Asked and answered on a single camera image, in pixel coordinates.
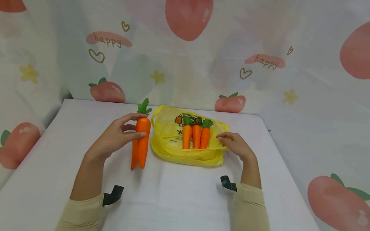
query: white tablecloth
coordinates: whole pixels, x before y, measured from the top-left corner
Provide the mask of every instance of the white tablecloth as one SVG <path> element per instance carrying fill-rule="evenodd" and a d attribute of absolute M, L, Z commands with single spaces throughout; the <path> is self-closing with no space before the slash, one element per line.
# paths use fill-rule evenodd
<path fill-rule="evenodd" d="M 137 105 L 65 100 L 0 190 L 1 230 L 54 230 L 87 149 L 114 119 L 136 111 Z M 227 123 L 254 150 L 271 230 L 319 230 L 259 116 L 191 111 Z M 115 184 L 125 189 L 117 203 L 106 206 L 103 230 L 231 229 L 233 192 L 222 187 L 220 177 L 240 180 L 237 156 L 227 151 L 224 165 L 204 168 L 166 162 L 149 149 L 145 169 L 131 171 L 131 149 L 128 144 L 106 162 L 103 191 L 110 193 Z"/>

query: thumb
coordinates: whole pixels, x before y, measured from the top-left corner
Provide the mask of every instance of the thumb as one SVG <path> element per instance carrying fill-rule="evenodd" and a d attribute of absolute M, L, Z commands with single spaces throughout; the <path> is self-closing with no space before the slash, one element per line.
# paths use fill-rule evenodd
<path fill-rule="evenodd" d="M 223 145 L 226 145 L 226 146 L 229 146 L 231 144 L 232 141 L 228 140 L 228 139 L 225 139 L 223 137 L 219 137 L 218 140 L 223 144 Z"/>
<path fill-rule="evenodd" d="M 133 140 L 138 140 L 143 138 L 147 134 L 145 132 L 133 132 L 126 135 L 127 142 L 131 142 Z"/>

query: yellow plastic bag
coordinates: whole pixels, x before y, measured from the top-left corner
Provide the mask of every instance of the yellow plastic bag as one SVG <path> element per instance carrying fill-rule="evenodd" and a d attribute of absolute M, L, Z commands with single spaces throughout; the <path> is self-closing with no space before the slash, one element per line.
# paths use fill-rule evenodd
<path fill-rule="evenodd" d="M 183 115 L 212 120 L 211 138 L 207 149 L 193 149 L 192 141 L 190 149 L 182 149 Z M 216 135 L 229 131 L 227 124 L 193 112 L 163 105 L 154 111 L 151 122 L 154 134 L 150 144 L 160 158 L 169 162 L 205 167 L 223 164 L 223 151 L 227 148 L 222 146 Z"/>

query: small carrot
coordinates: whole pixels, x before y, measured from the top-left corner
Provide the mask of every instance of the small carrot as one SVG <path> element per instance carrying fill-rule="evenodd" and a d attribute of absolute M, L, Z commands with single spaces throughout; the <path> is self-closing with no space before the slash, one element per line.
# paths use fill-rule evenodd
<path fill-rule="evenodd" d="M 198 117 L 195 119 L 195 125 L 193 126 L 193 148 L 199 149 L 201 147 L 201 133 L 202 133 L 202 118 Z"/>
<path fill-rule="evenodd" d="M 209 119 L 203 121 L 203 129 L 201 134 L 201 149 L 208 148 L 209 138 L 211 137 L 211 130 L 209 129 L 213 122 Z"/>
<path fill-rule="evenodd" d="M 190 116 L 183 116 L 183 119 L 185 126 L 182 128 L 182 149 L 189 149 L 192 134 L 192 128 L 190 124 L 192 120 Z"/>
<path fill-rule="evenodd" d="M 138 163 L 138 141 L 134 140 L 132 142 L 132 156 L 131 156 L 131 170 L 136 167 Z"/>
<path fill-rule="evenodd" d="M 138 105 L 138 113 L 149 115 L 152 109 L 151 108 L 147 109 L 148 104 L 149 100 L 148 98 L 146 98 L 142 104 Z M 150 120 L 148 118 L 138 119 L 136 122 L 136 132 L 145 132 L 147 134 L 143 138 L 138 139 L 138 150 L 137 150 L 138 161 L 141 169 L 143 169 L 145 167 L 145 161 L 147 160 L 148 154 Z"/>

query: wrist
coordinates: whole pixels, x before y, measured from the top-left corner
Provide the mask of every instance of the wrist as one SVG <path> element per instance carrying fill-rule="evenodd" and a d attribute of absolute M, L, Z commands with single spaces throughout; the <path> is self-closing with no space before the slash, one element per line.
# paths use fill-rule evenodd
<path fill-rule="evenodd" d="M 105 160 L 106 158 L 104 154 L 95 152 L 92 149 L 89 149 L 83 158 L 83 162 L 88 163 L 88 164 L 105 163 Z"/>
<path fill-rule="evenodd" d="M 256 157 L 256 155 L 254 153 L 241 155 L 240 156 L 240 159 L 242 160 L 242 162 L 244 164 L 256 163 L 257 162 L 257 157 Z"/>

